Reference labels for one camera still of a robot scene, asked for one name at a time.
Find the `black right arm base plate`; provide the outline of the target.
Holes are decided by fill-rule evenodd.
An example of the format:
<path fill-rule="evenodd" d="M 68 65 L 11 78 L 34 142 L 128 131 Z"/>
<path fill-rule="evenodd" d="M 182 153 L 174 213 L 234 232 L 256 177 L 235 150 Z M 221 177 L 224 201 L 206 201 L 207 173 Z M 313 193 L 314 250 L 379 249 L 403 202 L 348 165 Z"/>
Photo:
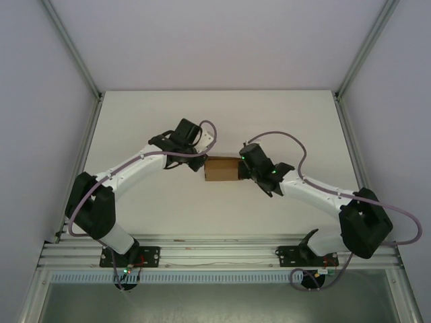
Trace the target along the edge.
<path fill-rule="evenodd" d="M 328 267 L 338 266 L 337 255 L 327 254 L 317 256 L 308 247 L 299 246 L 279 246 L 275 250 L 275 255 L 279 259 L 281 267 Z"/>

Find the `grey sheet metal panel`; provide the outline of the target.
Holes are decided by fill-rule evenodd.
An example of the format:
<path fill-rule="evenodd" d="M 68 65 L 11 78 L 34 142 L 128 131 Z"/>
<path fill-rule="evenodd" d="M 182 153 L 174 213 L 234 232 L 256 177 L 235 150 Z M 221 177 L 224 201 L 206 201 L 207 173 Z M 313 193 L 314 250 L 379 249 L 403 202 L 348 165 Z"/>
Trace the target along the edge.
<path fill-rule="evenodd" d="M 41 323 L 400 323 L 385 280 L 353 274 L 322 293 L 286 284 L 54 284 Z"/>

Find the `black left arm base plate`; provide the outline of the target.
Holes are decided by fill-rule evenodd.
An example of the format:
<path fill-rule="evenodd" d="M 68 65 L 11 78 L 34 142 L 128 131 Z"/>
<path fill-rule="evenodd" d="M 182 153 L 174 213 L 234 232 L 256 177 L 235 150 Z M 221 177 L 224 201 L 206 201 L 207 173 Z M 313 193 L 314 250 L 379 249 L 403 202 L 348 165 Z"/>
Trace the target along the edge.
<path fill-rule="evenodd" d="M 108 248 L 103 248 L 100 256 L 99 266 L 101 268 L 113 268 L 114 263 L 117 267 L 158 268 L 160 261 L 160 247 L 158 246 L 139 246 L 126 254 L 118 254 Z"/>

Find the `aluminium frame post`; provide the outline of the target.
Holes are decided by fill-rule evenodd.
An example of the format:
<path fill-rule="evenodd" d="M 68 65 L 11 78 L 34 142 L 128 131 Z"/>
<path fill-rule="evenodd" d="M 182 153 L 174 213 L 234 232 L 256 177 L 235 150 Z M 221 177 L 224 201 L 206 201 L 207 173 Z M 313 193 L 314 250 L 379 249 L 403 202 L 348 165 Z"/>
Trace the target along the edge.
<path fill-rule="evenodd" d="M 65 45 L 67 52 L 71 55 L 71 58 L 77 67 L 78 71 L 81 73 L 88 89 L 91 91 L 93 96 L 100 100 L 102 97 L 102 92 L 99 90 L 94 78 L 92 77 L 90 70 L 85 64 L 83 58 L 81 57 L 70 33 L 68 32 L 61 16 L 55 9 L 51 0 L 38 0 L 42 8 L 45 10 L 48 20 L 53 24 L 55 30 L 57 31 L 61 41 Z"/>
<path fill-rule="evenodd" d="M 343 78 L 343 81 L 341 82 L 341 85 L 338 87 L 338 90 L 335 91 L 335 97 L 338 101 L 340 101 L 340 99 L 342 99 L 342 97 L 347 93 L 356 76 L 359 74 L 360 69 L 366 62 L 366 59 L 380 38 L 380 35 L 388 24 L 391 16 L 394 14 L 399 3 L 400 0 L 385 0 L 376 19 L 372 23 L 370 30 L 362 41 L 349 69 L 347 70 L 347 73 L 345 74 L 345 77 Z"/>

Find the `brown cardboard paper box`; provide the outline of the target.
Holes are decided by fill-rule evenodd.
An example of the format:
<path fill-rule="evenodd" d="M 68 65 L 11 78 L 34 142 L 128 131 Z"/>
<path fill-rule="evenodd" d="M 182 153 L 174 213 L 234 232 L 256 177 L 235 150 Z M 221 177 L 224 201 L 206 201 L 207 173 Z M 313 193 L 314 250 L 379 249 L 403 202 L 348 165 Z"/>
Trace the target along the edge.
<path fill-rule="evenodd" d="M 240 159 L 235 157 L 209 157 L 204 165 L 207 182 L 237 181 Z"/>

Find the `aluminium mounting rail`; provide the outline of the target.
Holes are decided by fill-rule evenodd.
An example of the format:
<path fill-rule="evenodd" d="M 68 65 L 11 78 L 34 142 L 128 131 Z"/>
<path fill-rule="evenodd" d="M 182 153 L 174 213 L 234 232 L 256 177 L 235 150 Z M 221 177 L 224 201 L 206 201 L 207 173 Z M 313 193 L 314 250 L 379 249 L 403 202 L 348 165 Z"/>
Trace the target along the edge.
<path fill-rule="evenodd" d="M 279 246 L 296 245 L 297 236 L 239 238 L 178 238 L 138 236 L 143 246 L 160 247 L 160 268 L 168 270 L 275 270 Z M 45 244 L 38 268 L 95 269 L 99 267 L 102 245 L 89 238 L 65 236 L 58 244 Z"/>

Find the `aluminium table side rail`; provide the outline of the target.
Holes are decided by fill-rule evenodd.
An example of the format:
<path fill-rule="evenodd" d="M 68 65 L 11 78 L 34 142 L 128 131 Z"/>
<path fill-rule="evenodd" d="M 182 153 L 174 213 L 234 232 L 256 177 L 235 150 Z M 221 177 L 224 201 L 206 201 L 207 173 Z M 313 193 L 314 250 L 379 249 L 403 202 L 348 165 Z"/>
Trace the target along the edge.
<path fill-rule="evenodd" d="M 71 179 L 70 179 L 69 185 L 67 187 L 65 200 L 64 200 L 63 206 L 61 207 L 61 216 L 60 216 L 59 224 L 57 226 L 57 231 L 54 233 L 53 242 L 55 244 L 60 242 L 61 236 L 62 236 L 63 232 L 65 231 L 64 226 L 68 220 L 67 216 L 65 215 L 67 202 L 69 200 L 69 196 L 71 194 L 71 191 L 73 188 L 73 183 L 75 182 L 75 178 L 81 172 L 83 172 L 83 170 L 85 168 L 86 160 L 88 157 L 88 152 L 90 150 L 91 142 L 92 142 L 92 139 L 94 136 L 94 131 L 96 129 L 96 125 L 98 122 L 98 118 L 100 115 L 100 111 L 102 108 L 105 94 L 106 93 L 103 92 L 99 95 L 98 98 L 95 99 L 94 105 L 92 106 L 92 109 L 91 109 L 89 120 L 88 120 L 86 127 L 84 129 L 84 132 L 83 132 L 83 135 L 81 138 L 81 142 L 80 142 L 80 146 L 79 146 L 77 159 L 75 161 L 75 165 L 74 165 L 74 168 L 73 168 L 73 171 L 71 174 Z"/>
<path fill-rule="evenodd" d="M 373 190 L 346 107 L 336 94 L 333 98 L 358 186 Z"/>

